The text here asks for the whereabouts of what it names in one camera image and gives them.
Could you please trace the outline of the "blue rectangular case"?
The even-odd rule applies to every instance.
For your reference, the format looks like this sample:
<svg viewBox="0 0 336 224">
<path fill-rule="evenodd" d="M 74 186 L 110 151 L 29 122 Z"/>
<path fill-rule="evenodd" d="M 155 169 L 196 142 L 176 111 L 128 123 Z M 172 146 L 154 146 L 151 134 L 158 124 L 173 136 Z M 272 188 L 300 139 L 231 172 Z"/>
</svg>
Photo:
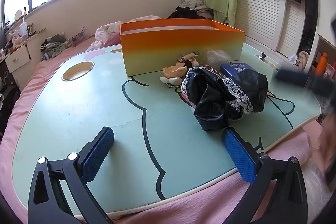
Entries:
<svg viewBox="0 0 336 224">
<path fill-rule="evenodd" d="M 246 69 L 252 69 L 252 67 L 246 63 L 228 63 L 220 66 L 220 72 L 226 77 L 234 76 Z"/>
</svg>

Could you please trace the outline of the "black lace-trimmed garment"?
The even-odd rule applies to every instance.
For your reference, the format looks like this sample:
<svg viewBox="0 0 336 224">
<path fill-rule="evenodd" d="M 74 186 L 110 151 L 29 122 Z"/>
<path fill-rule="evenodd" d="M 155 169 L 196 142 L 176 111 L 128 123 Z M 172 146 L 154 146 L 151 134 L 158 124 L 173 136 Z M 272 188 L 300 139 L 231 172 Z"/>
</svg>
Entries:
<svg viewBox="0 0 336 224">
<path fill-rule="evenodd" d="M 181 92 L 193 105 L 204 131 L 221 130 L 230 121 L 262 112 L 267 91 L 267 77 L 250 69 L 221 78 L 205 67 L 194 67 L 181 84 Z"/>
</svg>

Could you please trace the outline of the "white fluffy pompom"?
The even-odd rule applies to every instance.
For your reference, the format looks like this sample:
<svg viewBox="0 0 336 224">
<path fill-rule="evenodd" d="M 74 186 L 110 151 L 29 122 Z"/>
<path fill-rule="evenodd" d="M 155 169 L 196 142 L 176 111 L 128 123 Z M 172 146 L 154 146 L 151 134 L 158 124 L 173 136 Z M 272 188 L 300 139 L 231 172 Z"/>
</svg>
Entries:
<svg viewBox="0 0 336 224">
<path fill-rule="evenodd" d="M 215 69 L 220 69 L 222 64 L 228 64 L 230 61 L 230 55 L 223 50 L 207 48 L 205 51 L 205 63 Z"/>
</svg>

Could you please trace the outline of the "orange bottle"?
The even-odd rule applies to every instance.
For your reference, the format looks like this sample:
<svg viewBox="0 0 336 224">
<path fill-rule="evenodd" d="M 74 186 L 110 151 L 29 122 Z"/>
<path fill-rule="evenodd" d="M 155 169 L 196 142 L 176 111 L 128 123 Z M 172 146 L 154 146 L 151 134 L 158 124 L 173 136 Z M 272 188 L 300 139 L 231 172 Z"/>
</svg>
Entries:
<svg viewBox="0 0 336 224">
<path fill-rule="evenodd" d="M 317 67 L 314 71 L 314 74 L 316 76 L 323 76 L 323 74 L 325 73 L 326 67 L 327 67 L 327 59 L 328 59 L 328 54 L 326 52 L 324 52 L 319 60 L 318 60 L 318 64 Z"/>
</svg>

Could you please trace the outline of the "black binder clip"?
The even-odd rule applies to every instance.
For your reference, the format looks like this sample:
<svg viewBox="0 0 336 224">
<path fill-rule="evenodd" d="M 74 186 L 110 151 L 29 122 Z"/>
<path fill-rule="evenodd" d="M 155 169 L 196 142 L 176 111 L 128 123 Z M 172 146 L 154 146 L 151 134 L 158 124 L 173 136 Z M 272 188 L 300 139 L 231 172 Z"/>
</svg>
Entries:
<svg viewBox="0 0 336 224">
<path fill-rule="evenodd" d="M 262 52 L 259 56 L 258 56 L 259 59 L 264 59 L 266 58 L 266 54 L 264 52 Z"/>
</svg>

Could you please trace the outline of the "green cartoon lap table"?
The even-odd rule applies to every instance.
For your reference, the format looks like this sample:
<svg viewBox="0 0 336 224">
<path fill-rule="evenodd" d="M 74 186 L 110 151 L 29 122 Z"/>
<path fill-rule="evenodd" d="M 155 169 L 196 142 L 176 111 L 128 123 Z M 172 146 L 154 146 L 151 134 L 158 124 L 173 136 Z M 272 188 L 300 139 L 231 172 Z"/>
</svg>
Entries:
<svg viewBox="0 0 336 224">
<path fill-rule="evenodd" d="M 181 94 L 160 73 L 128 77 L 109 47 L 64 62 L 39 94 L 21 130 L 12 165 L 27 206 L 39 158 L 64 159 L 103 127 L 114 143 L 88 184 L 112 218 L 202 192 L 235 172 L 222 132 L 205 132 Z"/>
</svg>

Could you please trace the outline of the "orange doll figure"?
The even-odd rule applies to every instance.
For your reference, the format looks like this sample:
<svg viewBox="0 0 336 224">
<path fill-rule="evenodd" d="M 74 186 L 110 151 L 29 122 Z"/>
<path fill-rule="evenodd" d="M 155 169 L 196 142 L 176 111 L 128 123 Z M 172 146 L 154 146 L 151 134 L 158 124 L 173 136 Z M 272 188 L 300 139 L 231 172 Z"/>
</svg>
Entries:
<svg viewBox="0 0 336 224">
<path fill-rule="evenodd" d="M 167 84 L 169 87 L 181 86 L 188 70 L 193 67 L 197 67 L 198 51 L 193 51 L 187 55 L 181 55 L 177 58 L 177 63 L 170 67 L 164 67 L 162 69 L 163 76 L 159 80 Z"/>
</svg>

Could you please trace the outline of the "white clothes pile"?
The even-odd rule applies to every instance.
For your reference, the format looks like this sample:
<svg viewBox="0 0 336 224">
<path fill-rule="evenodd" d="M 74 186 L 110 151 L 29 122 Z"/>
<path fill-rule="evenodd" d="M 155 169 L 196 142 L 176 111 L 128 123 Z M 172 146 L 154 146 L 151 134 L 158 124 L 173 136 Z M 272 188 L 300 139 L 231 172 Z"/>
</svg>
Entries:
<svg viewBox="0 0 336 224">
<path fill-rule="evenodd" d="M 205 0 L 182 0 L 181 8 L 187 7 L 195 11 L 205 10 L 207 8 Z"/>
</svg>

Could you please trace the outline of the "black clothes pile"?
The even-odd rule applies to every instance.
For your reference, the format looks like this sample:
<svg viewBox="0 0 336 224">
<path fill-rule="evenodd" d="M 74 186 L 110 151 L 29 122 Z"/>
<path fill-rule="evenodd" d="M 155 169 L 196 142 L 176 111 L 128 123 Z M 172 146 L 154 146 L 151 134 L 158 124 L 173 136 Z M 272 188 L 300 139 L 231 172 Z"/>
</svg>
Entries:
<svg viewBox="0 0 336 224">
<path fill-rule="evenodd" d="M 168 19 L 206 19 L 213 20 L 212 10 L 207 9 L 190 9 L 189 7 L 177 7 L 175 11 L 167 17 Z"/>
</svg>

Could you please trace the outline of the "white drawer cabinet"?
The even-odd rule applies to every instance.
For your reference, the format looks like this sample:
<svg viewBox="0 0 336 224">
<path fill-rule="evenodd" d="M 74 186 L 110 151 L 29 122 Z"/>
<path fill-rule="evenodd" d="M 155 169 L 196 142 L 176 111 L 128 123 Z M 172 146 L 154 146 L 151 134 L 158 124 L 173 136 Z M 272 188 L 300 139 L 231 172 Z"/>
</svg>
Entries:
<svg viewBox="0 0 336 224">
<path fill-rule="evenodd" d="M 9 73 L 13 73 L 30 61 L 30 55 L 26 45 L 19 47 L 16 51 L 5 58 L 5 63 Z"/>
</svg>

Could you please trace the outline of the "orange yellow storage box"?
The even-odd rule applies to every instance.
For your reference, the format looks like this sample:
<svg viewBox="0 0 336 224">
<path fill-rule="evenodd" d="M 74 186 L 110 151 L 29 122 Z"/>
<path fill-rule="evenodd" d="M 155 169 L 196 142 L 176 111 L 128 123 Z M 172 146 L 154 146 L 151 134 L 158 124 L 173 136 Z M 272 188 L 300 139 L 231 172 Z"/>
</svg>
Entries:
<svg viewBox="0 0 336 224">
<path fill-rule="evenodd" d="M 208 49 L 238 61 L 245 32 L 214 20 L 155 19 L 123 23 L 120 40 L 126 74 L 135 76 L 161 71 L 193 52 L 202 64 Z"/>
</svg>

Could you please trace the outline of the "grey clothes pile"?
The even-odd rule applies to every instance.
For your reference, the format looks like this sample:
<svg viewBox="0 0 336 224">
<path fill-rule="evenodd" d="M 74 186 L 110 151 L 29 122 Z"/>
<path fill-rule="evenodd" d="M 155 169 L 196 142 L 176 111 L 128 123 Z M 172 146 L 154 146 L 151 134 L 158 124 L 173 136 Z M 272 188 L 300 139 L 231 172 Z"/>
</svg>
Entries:
<svg viewBox="0 0 336 224">
<path fill-rule="evenodd" d="M 64 35 L 56 34 L 51 36 L 50 38 L 45 39 L 45 41 L 41 44 L 41 61 L 53 59 L 70 47 L 72 47 L 72 44 L 64 37 Z"/>
</svg>

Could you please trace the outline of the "white plastic cup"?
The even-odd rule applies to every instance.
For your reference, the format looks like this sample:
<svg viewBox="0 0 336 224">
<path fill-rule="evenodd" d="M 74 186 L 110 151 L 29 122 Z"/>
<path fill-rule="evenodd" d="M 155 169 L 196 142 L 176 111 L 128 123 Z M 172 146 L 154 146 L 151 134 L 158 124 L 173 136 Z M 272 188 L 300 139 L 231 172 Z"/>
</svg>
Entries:
<svg viewBox="0 0 336 224">
<path fill-rule="evenodd" d="M 27 22 L 25 21 L 24 18 L 22 19 L 22 23 L 19 25 L 19 30 L 20 30 L 21 37 L 28 36 Z"/>
</svg>

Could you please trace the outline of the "pink crumpled blanket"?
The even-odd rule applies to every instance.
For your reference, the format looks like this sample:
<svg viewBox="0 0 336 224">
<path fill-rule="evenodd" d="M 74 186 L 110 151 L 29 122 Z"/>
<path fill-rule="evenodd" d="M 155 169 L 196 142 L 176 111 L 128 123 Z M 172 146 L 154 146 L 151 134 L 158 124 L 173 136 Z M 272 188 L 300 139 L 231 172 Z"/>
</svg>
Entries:
<svg viewBox="0 0 336 224">
<path fill-rule="evenodd" d="M 123 21 L 113 22 L 99 27 L 94 35 L 95 41 L 86 51 L 121 44 L 120 29 Z"/>
</svg>

